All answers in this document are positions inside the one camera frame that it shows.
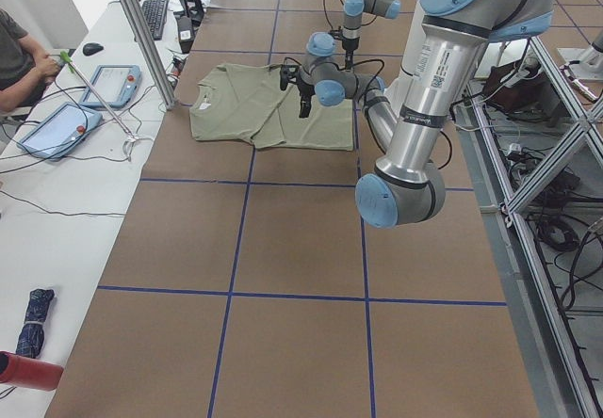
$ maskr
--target rolled black fabric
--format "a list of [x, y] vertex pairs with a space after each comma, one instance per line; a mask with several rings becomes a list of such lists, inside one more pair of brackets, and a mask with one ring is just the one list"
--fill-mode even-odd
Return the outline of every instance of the rolled black fabric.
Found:
[[35, 359], [40, 355], [44, 344], [43, 324], [48, 315], [48, 307], [55, 297], [52, 289], [35, 289], [29, 293], [29, 304], [25, 312], [25, 321], [15, 353]]

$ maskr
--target white desk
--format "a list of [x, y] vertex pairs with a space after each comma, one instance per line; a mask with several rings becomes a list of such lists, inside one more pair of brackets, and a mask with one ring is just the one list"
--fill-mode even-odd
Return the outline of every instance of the white desk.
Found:
[[[157, 48], [164, 67], [171, 62], [175, 40], [175, 20], [169, 14], [168, 25]], [[84, 39], [98, 41], [105, 50], [90, 57], [77, 49], [73, 62], [88, 77], [99, 64], [137, 64], [142, 81], [134, 101], [153, 84], [153, 78], [139, 47], [133, 42], [121, 6], [110, 4]], [[78, 78], [64, 68], [57, 78], [62, 88], [81, 85]], [[77, 100], [80, 91], [71, 92]], [[40, 121], [62, 103], [63, 94], [39, 104], [29, 120]], [[149, 92], [133, 112], [142, 120], [139, 134], [154, 137], [164, 114], [156, 88]], [[136, 130], [138, 122], [124, 114], [123, 120]], [[33, 126], [22, 127], [16, 139], [22, 138]], [[123, 159], [125, 134], [115, 122], [109, 122], [91, 133], [71, 153], [77, 157], [106, 156]], [[27, 169], [0, 173], [2, 190], [45, 207], [66, 213], [125, 213], [139, 181], [141, 168], [151, 150], [152, 141], [135, 145], [131, 162], [106, 160], [62, 159], [44, 161]], [[0, 157], [0, 171], [27, 166], [38, 161], [23, 154], [14, 141]], [[14, 351], [21, 331], [29, 292], [36, 288], [52, 288], [53, 300], [44, 325], [46, 341], [40, 359], [65, 365], [82, 325], [97, 282], [122, 225], [122, 217], [62, 217], [44, 214], [29, 204], [14, 201], [0, 194], [0, 347]], [[0, 391], [5, 385], [0, 384]], [[40, 418], [44, 415], [54, 392], [18, 388], [0, 401], [0, 416]]]

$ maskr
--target red cup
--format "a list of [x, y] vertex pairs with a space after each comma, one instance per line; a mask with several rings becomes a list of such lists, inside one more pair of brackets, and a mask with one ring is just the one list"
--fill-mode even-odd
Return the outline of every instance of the red cup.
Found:
[[63, 367], [57, 364], [0, 351], [0, 383], [50, 392], [62, 374]]

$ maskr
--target blue electronic device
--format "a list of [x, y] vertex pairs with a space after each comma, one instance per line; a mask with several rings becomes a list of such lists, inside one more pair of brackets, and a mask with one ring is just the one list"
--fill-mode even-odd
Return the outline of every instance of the blue electronic device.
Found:
[[57, 161], [86, 138], [102, 118], [96, 110], [65, 103], [18, 141], [17, 146], [33, 156]]
[[[112, 108], [120, 109], [136, 93], [140, 82], [140, 67], [136, 65], [99, 65], [90, 82]], [[90, 88], [84, 90], [79, 103], [92, 109], [104, 108]]]

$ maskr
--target black mouse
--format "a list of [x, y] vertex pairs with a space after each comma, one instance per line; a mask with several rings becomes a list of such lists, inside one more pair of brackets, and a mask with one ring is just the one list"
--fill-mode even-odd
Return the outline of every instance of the black mouse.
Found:
[[82, 53], [84, 56], [92, 56], [93, 54], [98, 53], [99, 51], [103, 51], [105, 46], [99, 43], [86, 43], [82, 48]]

